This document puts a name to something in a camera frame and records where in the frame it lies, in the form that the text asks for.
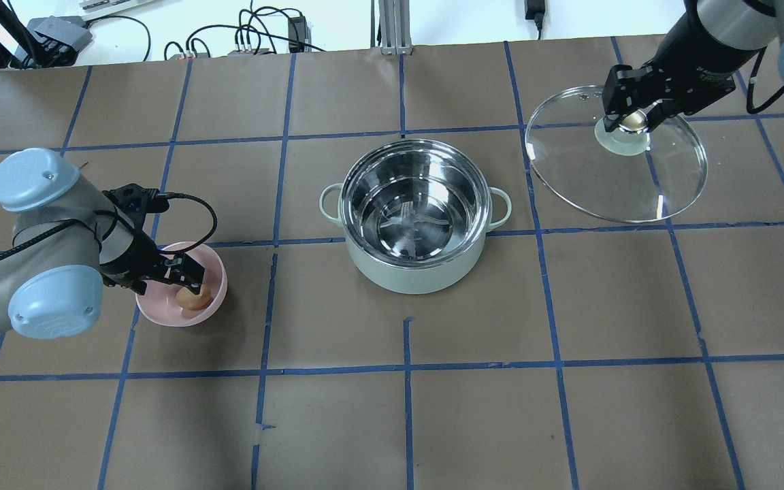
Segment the pot handle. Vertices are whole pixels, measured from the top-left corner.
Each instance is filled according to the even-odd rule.
[[[486,227],[486,231],[492,231],[493,229],[497,229],[497,227],[507,223],[507,220],[510,219],[510,213],[513,212],[513,203],[510,202],[510,196],[507,193],[503,192],[503,190],[498,189],[497,187],[489,187],[489,192],[492,192],[493,195],[497,195],[501,199],[504,200],[504,204],[507,205],[507,214],[504,215],[503,218],[497,221],[493,221],[489,223],[489,226]]]
[[[320,213],[323,213],[323,216],[326,217],[327,220],[331,221],[331,223],[335,223],[337,226],[343,227],[343,221],[340,220],[340,217],[335,217],[330,215],[329,213],[327,213],[325,207],[326,196],[334,191],[339,191],[340,189],[343,189],[343,183],[332,184],[326,187],[326,189],[324,189],[323,192],[320,193]]]

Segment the white wall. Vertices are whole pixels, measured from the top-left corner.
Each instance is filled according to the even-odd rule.
[[[363,49],[370,45],[371,0],[255,0],[303,10],[313,30],[313,43],[326,50]],[[79,0],[12,0],[20,19],[36,16],[78,15]],[[152,34],[150,59],[162,59],[168,41],[181,44],[202,25],[236,24],[245,0],[156,0],[119,12],[147,24]],[[684,12],[682,0],[547,0],[544,38],[626,36],[664,33]],[[411,37],[414,44],[466,44],[535,39],[536,28],[526,21],[525,0],[411,0]],[[264,18],[274,34],[286,35],[281,16]],[[78,65],[100,65],[140,60],[146,34],[134,22],[117,19],[93,26],[93,43],[81,53]],[[233,30],[206,31],[199,37],[211,53],[234,49]],[[0,40],[10,49],[16,42],[0,26]],[[284,49],[284,41],[277,41]]]

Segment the glass pot lid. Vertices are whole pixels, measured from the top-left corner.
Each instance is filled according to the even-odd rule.
[[[567,89],[538,106],[525,131],[532,169],[575,208],[619,223],[681,213],[706,183],[706,152],[683,118],[650,133],[635,112],[604,130],[601,86]]]

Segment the pink bowl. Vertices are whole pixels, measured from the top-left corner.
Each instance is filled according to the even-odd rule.
[[[163,248],[163,250],[177,250],[192,245],[192,242],[178,242]],[[213,248],[206,245],[186,252],[187,255],[205,267],[204,283],[211,289],[211,304],[204,310],[184,310],[177,305],[175,297],[181,286],[176,284],[163,284],[162,282],[147,282],[147,292],[144,295],[135,295],[137,307],[150,322],[166,327],[188,327],[204,322],[214,314],[223,299],[226,298],[228,280],[226,269],[220,255]]]

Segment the egg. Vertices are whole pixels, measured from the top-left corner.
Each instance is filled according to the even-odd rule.
[[[203,284],[198,295],[194,295],[187,288],[180,288],[174,301],[184,310],[197,311],[206,309],[211,304],[212,299],[211,289],[206,284]]]

